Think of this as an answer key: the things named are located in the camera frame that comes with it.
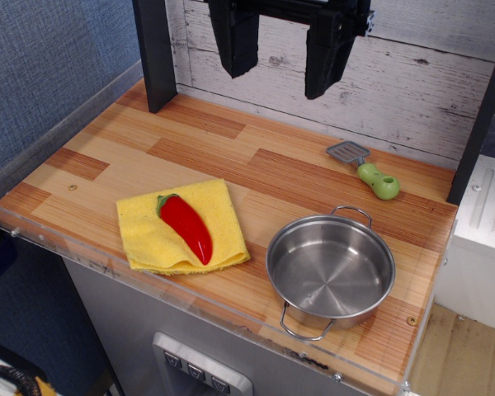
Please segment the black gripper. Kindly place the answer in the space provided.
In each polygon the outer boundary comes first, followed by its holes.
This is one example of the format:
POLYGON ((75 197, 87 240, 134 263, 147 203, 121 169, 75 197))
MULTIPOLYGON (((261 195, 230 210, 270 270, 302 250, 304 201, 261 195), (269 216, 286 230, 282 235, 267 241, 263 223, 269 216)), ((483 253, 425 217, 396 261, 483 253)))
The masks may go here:
POLYGON ((309 26, 305 96, 321 97, 342 79, 356 36, 374 27, 370 1, 208 1, 221 64, 237 78, 258 63, 259 16, 309 26))

